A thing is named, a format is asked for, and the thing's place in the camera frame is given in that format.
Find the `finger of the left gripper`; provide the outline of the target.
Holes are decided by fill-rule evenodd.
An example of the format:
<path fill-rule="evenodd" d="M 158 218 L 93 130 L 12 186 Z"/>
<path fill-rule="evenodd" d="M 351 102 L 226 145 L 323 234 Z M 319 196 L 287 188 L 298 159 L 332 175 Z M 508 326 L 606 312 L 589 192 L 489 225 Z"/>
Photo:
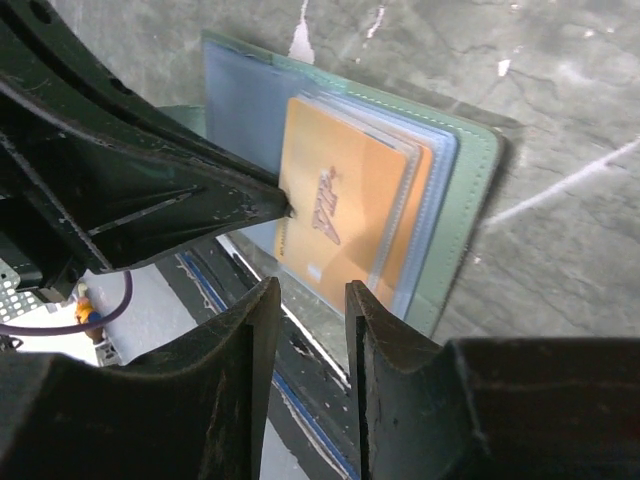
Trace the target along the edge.
<path fill-rule="evenodd" d="M 266 190 L 274 175 L 181 126 L 127 88 L 47 1 L 1 4 L 1 90 L 64 132 L 152 163 Z"/>
<path fill-rule="evenodd" d="M 236 187 L 100 147 L 1 90 L 1 257 L 41 300 L 68 298 L 85 272 L 144 267 L 289 210 L 277 185 Z"/>

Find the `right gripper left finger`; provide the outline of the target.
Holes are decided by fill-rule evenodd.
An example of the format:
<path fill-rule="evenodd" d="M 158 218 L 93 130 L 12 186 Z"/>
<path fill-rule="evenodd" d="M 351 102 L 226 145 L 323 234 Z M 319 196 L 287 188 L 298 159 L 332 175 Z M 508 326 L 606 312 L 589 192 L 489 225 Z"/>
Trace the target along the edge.
<path fill-rule="evenodd" d="M 262 280 L 125 366 L 1 356 L 5 479 L 256 479 L 281 325 Z"/>

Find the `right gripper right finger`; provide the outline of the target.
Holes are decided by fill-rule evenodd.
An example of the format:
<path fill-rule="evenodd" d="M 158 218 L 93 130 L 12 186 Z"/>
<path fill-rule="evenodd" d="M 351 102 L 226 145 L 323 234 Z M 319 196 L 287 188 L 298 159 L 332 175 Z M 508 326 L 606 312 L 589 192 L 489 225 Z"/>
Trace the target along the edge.
<path fill-rule="evenodd" d="M 635 338 L 438 345 L 361 282 L 345 290 L 365 479 L 635 479 Z"/>

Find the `mint green card holder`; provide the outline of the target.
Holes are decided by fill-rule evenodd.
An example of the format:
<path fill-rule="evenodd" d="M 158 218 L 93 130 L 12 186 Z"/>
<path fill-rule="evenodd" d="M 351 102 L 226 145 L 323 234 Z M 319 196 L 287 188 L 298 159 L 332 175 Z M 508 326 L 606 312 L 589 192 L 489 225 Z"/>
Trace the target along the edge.
<path fill-rule="evenodd" d="M 208 32 L 206 102 L 170 114 L 275 175 L 292 211 L 245 236 L 337 313 L 360 280 L 431 334 L 504 143 L 493 129 Z"/>

